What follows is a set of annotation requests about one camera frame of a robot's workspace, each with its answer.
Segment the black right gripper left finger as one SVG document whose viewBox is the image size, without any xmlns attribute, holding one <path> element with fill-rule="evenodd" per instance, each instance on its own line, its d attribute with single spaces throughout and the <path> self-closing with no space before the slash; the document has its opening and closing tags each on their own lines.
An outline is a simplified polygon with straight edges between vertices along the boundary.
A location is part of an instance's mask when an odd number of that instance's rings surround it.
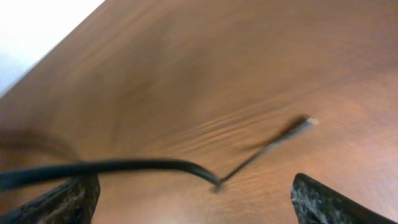
<svg viewBox="0 0 398 224">
<path fill-rule="evenodd" d="M 91 224 L 100 196 L 97 175 L 76 177 L 1 215 L 1 223 Z"/>
</svg>

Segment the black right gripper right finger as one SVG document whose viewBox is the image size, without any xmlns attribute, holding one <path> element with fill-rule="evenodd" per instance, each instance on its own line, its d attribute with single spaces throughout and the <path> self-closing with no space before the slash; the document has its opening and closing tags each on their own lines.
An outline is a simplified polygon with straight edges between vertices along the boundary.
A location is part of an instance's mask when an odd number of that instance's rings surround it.
<svg viewBox="0 0 398 224">
<path fill-rule="evenodd" d="M 397 224 L 303 173 L 290 192 L 299 224 Z"/>
</svg>

